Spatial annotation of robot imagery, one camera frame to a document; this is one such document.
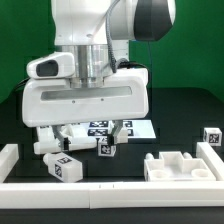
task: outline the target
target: white block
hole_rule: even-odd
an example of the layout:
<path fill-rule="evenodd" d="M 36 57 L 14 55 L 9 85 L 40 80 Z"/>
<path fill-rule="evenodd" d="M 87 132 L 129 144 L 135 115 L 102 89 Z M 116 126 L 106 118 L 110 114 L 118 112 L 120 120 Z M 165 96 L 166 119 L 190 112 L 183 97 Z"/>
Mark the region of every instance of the white block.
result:
<path fill-rule="evenodd" d="M 219 128 L 204 128 L 203 141 L 211 146 L 221 146 L 222 132 Z"/>
<path fill-rule="evenodd" d="M 202 158 L 218 181 L 224 181 L 224 163 L 208 142 L 198 142 L 197 158 Z"/>
<path fill-rule="evenodd" d="M 90 190 L 90 208 L 222 206 L 224 182 L 124 182 Z"/>
<path fill-rule="evenodd" d="M 51 142 L 55 140 L 51 126 L 37 127 L 37 137 L 39 142 Z"/>
<path fill-rule="evenodd" d="M 203 159 L 181 152 L 160 152 L 159 159 L 147 154 L 144 175 L 146 181 L 216 181 Z"/>
<path fill-rule="evenodd" d="M 109 146 L 107 138 L 100 138 L 98 142 L 98 156 L 114 157 L 116 146 Z"/>
<path fill-rule="evenodd" d="M 83 178 L 82 163 L 65 153 L 47 153 L 43 160 L 48 172 L 63 182 L 74 183 Z"/>
<path fill-rule="evenodd" d="M 0 208 L 89 208 L 92 184 L 0 184 Z"/>
<path fill-rule="evenodd" d="M 0 152 L 0 183 L 3 183 L 19 159 L 18 145 L 8 144 Z"/>
<path fill-rule="evenodd" d="M 83 125 L 80 124 L 68 124 L 66 125 L 68 133 L 71 137 L 88 137 L 86 129 Z"/>

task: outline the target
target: cable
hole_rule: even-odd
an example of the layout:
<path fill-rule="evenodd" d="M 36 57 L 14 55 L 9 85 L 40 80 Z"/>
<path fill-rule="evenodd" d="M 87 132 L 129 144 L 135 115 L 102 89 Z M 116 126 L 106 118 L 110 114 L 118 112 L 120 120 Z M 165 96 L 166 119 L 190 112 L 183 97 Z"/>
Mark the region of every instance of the cable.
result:
<path fill-rule="evenodd" d="M 113 45 L 112 45 L 112 39 L 111 39 L 111 34 L 110 34 L 110 17 L 111 13 L 114 9 L 114 7 L 117 5 L 117 3 L 120 0 L 114 1 L 111 6 L 109 7 L 107 14 L 106 14 L 106 37 L 107 37 L 107 44 L 108 44 L 108 55 L 109 55 L 109 60 L 110 60 L 110 66 L 113 71 L 113 73 L 117 72 L 117 69 L 122 62 L 128 62 L 126 58 L 121 58 L 116 61 L 114 52 L 113 52 Z"/>
<path fill-rule="evenodd" d="M 22 80 L 21 82 L 19 82 L 16 86 L 14 86 L 8 97 L 10 97 L 14 92 L 16 92 L 17 89 L 25 86 L 26 83 L 29 81 L 29 79 L 30 78 L 26 78 L 26 79 Z"/>
<path fill-rule="evenodd" d="M 52 130 L 55 137 L 60 141 L 59 147 L 61 150 L 69 151 L 69 144 L 71 144 L 71 142 L 61 134 L 61 125 L 52 125 Z"/>

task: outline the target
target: cube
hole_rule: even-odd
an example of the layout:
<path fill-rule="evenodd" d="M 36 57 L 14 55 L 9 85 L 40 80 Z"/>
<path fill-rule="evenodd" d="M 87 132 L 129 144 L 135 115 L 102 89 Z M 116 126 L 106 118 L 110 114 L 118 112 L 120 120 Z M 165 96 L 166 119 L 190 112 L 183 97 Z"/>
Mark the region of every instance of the cube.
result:
<path fill-rule="evenodd" d="M 211 146 L 221 146 L 222 132 L 219 128 L 204 128 L 203 141 Z"/>
<path fill-rule="evenodd" d="M 109 146 L 107 138 L 100 138 L 98 141 L 98 156 L 114 157 L 116 146 Z"/>

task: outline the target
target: white robot body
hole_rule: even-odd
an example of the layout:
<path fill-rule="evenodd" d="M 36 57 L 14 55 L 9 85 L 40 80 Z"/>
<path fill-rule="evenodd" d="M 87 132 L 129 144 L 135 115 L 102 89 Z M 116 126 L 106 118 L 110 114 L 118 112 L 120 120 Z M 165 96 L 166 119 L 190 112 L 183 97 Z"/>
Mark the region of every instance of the white robot body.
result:
<path fill-rule="evenodd" d="M 28 127 L 143 118 L 148 112 L 146 69 L 121 69 L 102 88 L 71 89 L 68 79 L 30 80 L 24 90 Z"/>
<path fill-rule="evenodd" d="M 128 59 L 128 40 L 159 40 L 173 25 L 174 0 L 51 3 L 55 45 L 62 52 L 27 66 L 31 80 L 24 89 L 24 123 L 37 127 L 144 117 L 148 112 L 147 70 L 114 71 L 108 42 L 116 43 L 114 55 Z"/>

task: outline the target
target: white plastic part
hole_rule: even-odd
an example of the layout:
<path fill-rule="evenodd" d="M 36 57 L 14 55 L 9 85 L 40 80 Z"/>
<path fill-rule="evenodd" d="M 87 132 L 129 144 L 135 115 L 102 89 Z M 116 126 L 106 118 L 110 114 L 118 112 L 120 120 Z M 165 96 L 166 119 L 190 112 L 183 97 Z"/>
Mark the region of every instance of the white plastic part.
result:
<path fill-rule="evenodd" d="M 203 141 L 211 146 L 221 146 L 222 132 L 219 128 L 204 128 Z"/>
<path fill-rule="evenodd" d="M 90 208 L 223 206 L 224 182 L 128 182 L 92 186 Z"/>
<path fill-rule="evenodd" d="M 97 141 L 94 137 L 68 137 L 68 139 L 70 141 L 69 151 L 91 149 L 97 146 Z M 59 143 L 58 139 L 49 142 L 35 142 L 33 145 L 34 153 L 40 155 L 45 153 L 61 152 Z"/>
<path fill-rule="evenodd" d="M 89 188 L 80 183 L 1 184 L 0 208 L 89 208 Z"/>
<path fill-rule="evenodd" d="M 0 183 L 3 183 L 19 159 L 18 145 L 8 144 L 0 152 Z"/>
<path fill-rule="evenodd" d="M 176 18 L 176 3 L 175 3 L 175 0 L 167 0 L 167 1 L 168 1 L 170 19 L 172 24 L 174 24 L 174 21 Z"/>
<path fill-rule="evenodd" d="M 146 158 L 146 181 L 216 181 L 202 159 L 193 159 L 186 153 L 184 157 L 181 152 L 160 152 L 159 159 L 150 155 Z"/>
<path fill-rule="evenodd" d="M 124 126 L 128 129 L 128 139 L 153 139 L 156 138 L 152 122 L 150 120 L 123 120 Z M 95 129 L 105 130 L 104 134 L 101 136 L 106 136 L 108 131 L 111 134 L 111 131 L 114 127 L 114 123 L 112 121 L 108 121 L 108 125 L 106 127 L 102 126 L 102 122 L 90 122 L 90 123 L 82 123 L 82 126 L 85 127 L 86 131 L 95 132 Z"/>
<path fill-rule="evenodd" d="M 56 76 L 38 76 L 37 66 L 47 61 L 55 61 L 58 64 L 58 74 Z M 55 79 L 71 77 L 75 72 L 74 56 L 69 52 L 55 52 L 47 57 L 31 61 L 27 65 L 27 73 L 34 79 Z"/>
<path fill-rule="evenodd" d="M 146 69 L 120 69 L 104 79 L 102 88 L 87 89 L 83 97 L 58 100 L 58 95 L 55 99 L 43 99 L 42 94 L 80 90 L 71 89 L 67 79 L 32 79 L 24 89 L 23 121 L 28 127 L 37 127 L 142 118 L 148 113 L 147 82 Z M 88 91 L 97 91 L 98 95 L 93 97 Z"/>
<path fill-rule="evenodd" d="M 71 137 L 88 137 L 86 129 L 80 124 L 68 124 L 66 125 L 67 133 Z"/>
<path fill-rule="evenodd" d="M 39 142 L 50 142 L 55 140 L 51 126 L 37 127 L 36 130 Z"/>
<path fill-rule="evenodd" d="M 55 45 L 107 44 L 105 15 L 112 0 L 51 0 Z M 111 14 L 113 39 L 134 39 L 137 0 L 120 1 Z"/>
<path fill-rule="evenodd" d="M 121 144 L 121 143 L 128 143 L 128 130 L 126 127 L 123 127 L 118 136 L 117 136 L 117 143 Z"/>
<path fill-rule="evenodd" d="M 82 163 L 64 153 L 47 153 L 43 160 L 48 172 L 65 183 L 74 183 L 83 178 Z"/>
<path fill-rule="evenodd" d="M 197 143 L 196 156 L 205 161 L 217 180 L 224 181 L 224 163 L 208 142 Z"/>
<path fill-rule="evenodd" d="M 116 146 L 109 146 L 107 138 L 100 138 L 98 141 L 98 156 L 114 157 Z"/>

